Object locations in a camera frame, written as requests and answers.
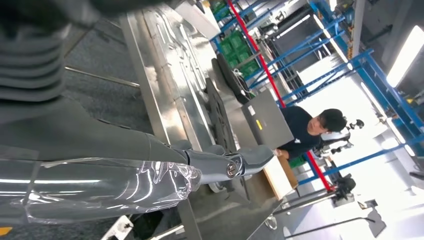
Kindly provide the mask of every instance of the ceiling light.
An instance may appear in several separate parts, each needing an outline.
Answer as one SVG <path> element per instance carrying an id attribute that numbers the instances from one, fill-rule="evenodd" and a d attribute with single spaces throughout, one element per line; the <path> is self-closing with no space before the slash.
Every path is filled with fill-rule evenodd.
<path id="1" fill-rule="evenodd" d="M 296 28 L 297 26 L 299 26 L 301 23 L 303 23 L 304 21 L 308 20 L 311 17 L 311 15 L 306 15 L 304 18 L 302 18 L 301 20 L 297 21 L 295 24 L 293 24 L 291 27 L 287 28 L 285 31 L 283 31 L 280 35 L 277 36 L 277 38 L 279 39 L 280 37 L 282 37 L 283 35 L 285 35 L 286 33 L 290 32 L 291 30 L 293 30 L 294 28 Z"/>
<path id="2" fill-rule="evenodd" d="M 331 38 L 331 35 L 329 33 L 329 31 L 324 27 L 323 23 L 321 22 L 321 20 L 317 17 L 317 15 L 313 15 L 313 19 L 315 20 L 316 24 L 318 25 L 318 27 L 320 29 L 323 30 L 324 35 L 330 39 L 330 43 L 333 46 L 333 48 L 335 49 L 335 51 L 337 52 L 337 54 L 341 57 L 341 59 L 343 60 L 343 62 L 347 63 L 348 59 L 346 58 L 345 54 L 343 53 L 343 51 L 340 49 L 339 45 L 336 43 L 336 41 Z M 347 64 L 347 68 L 349 68 L 349 70 L 353 70 L 354 67 L 352 66 L 352 64 L 348 63 Z"/>
<path id="3" fill-rule="evenodd" d="M 337 0 L 330 0 L 330 9 L 332 12 L 336 10 L 336 6 L 337 6 Z"/>
<path id="4" fill-rule="evenodd" d="M 387 75 L 387 82 L 390 86 L 394 88 L 401 82 L 423 45 L 424 31 L 419 26 L 415 26 Z"/>
<path id="5" fill-rule="evenodd" d="M 391 117 L 387 118 L 386 122 L 388 127 L 392 130 L 396 138 L 399 140 L 399 142 L 401 144 L 406 143 L 405 138 L 402 136 L 401 132 L 399 132 L 398 128 L 393 124 L 392 118 Z M 415 152 L 412 150 L 412 148 L 409 145 L 405 145 L 404 148 L 411 157 L 415 157 Z"/>
<path id="6" fill-rule="evenodd" d="M 368 89 L 368 87 L 365 85 L 365 83 L 361 82 L 360 86 L 362 87 L 363 91 L 368 96 L 368 98 L 371 100 L 371 103 L 375 106 L 378 113 L 380 113 L 383 116 L 384 119 L 387 119 L 387 115 L 386 115 L 384 109 L 382 108 L 380 103 L 377 101 L 377 99 L 374 97 L 374 95 L 371 93 L 371 91 Z"/>

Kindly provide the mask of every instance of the green crate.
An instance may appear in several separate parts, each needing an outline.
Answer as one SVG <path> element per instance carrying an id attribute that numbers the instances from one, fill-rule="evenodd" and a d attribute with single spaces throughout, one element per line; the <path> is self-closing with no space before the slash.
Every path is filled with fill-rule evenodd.
<path id="1" fill-rule="evenodd" d="M 222 42 L 219 43 L 219 45 L 221 46 L 222 54 L 224 56 L 229 56 L 235 53 L 233 47 L 231 46 L 228 40 L 224 39 Z"/>
<path id="2" fill-rule="evenodd" d="M 225 58 L 225 60 L 228 62 L 228 65 L 230 68 L 234 68 L 235 66 L 237 66 L 237 64 L 239 64 L 239 60 L 236 57 L 231 57 L 231 58 Z"/>
<path id="3" fill-rule="evenodd" d="M 244 48 L 245 46 L 247 46 L 247 42 L 245 38 L 243 37 L 243 34 L 239 31 L 235 31 L 231 35 L 229 35 L 228 40 L 231 43 L 231 46 L 235 50 L 239 48 Z"/>
<path id="4" fill-rule="evenodd" d="M 214 1 L 214 2 L 211 2 L 210 10 L 212 11 L 213 14 L 216 14 L 225 6 L 227 6 L 227 4 L 224 1 Z"/>
<path id="5" fill-rule="evenodd" d="M 225 11 L 222 11 L 219 15 L 216 15 L 215 16 L 215 14 L 214 14 L 214 17 L 215 17 L 215 19 L 217 20 L 217 21 L 220 21 L 220 20 L 222 20 L 223 18 L 225 18 L 226 16 L 228 16 L 230 14 L 230 10 L 229 9 L 227 9 L 227 10 L 225 10 Z"/>
<path id="6" fill-rule="evenodd" d="M 244 66 L 242 66 L 240 68 L 240 72 L 243 74 L 244 77 L 247 77 L 251 74 L 253 74 L 254 72 L 256 72 L 256 70 L 259 69 L 259 65 L 256 62 L 256 60 L 252 60 L 248 63 L 246 63 Z"/>
<path id="7" fill-rule="evenodd" d="M 241 53 L 237 53 L 237 58 L 242 63 L 244 60 L 248 59 L 252 55 L 251 52 L 245 51 Z"/>
<path id="8" fill-rule="evenodd" d="M 300 167 L 306 163 L 306 160 L 303 158 L 303 156 L 296 157 L 295 159 L 292 159 L 288 161 L 288 164 L 290 165 L 291 169 L 295 169 L 297 167 Z"/>

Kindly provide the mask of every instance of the yellow tape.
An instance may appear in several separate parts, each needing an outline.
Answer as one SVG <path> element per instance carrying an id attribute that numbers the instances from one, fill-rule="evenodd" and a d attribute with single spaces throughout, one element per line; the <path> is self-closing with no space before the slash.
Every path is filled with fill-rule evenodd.
<path id="1" fill-rule="evenodd" d="M 261 125 L 261 123 L 259 122 L 259 120 L 256 120 L 256 124 L 257 124 L 257 126 L 259 127 L 259 130 L 262 130 L 262 125 Z"/>
<path id="2" fill-rule="evenodd" d="M 8 234 L 12 230 L 12 227 L 0 227 L 0 236 Z"/>

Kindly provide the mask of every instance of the man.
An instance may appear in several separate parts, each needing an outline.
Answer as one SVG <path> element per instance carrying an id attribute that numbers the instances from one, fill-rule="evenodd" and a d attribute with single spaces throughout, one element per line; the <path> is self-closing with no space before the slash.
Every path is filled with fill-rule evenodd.
<path id="1" fill-rule="evenodd" d="M 312 117 L 300 106 L 283 108 L 281 112 L 294 137 L 294 140 L 277 149 L 277 155 L 287 160 L 297 158 L 319 145 L 321 134 L 340 132 L 347 124 L 342 111 L 334 108 L 324 110 L 316 117 Z"/>

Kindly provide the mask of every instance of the white label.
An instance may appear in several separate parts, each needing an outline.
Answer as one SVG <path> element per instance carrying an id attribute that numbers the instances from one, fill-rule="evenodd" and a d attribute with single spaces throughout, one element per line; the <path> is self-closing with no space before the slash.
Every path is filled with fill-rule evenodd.
<path id="1" fill-rule="evenodd" d="M 133 229 L 134 224 L 128 219 L 127 216 L 121 216 L 116 220 L 115 224 L 106 232 L 101 240 L 108 240 L 111 237 L 115 236 L 119 240 L 124 240 L 127 235 Z"/>
<path id="2" fill-rule="evenodd" d="M 249 109 L 250 115 L 255 115 L 255 110 L 253 110 L 252 106 L 248 106 L 247 109 Z"/>

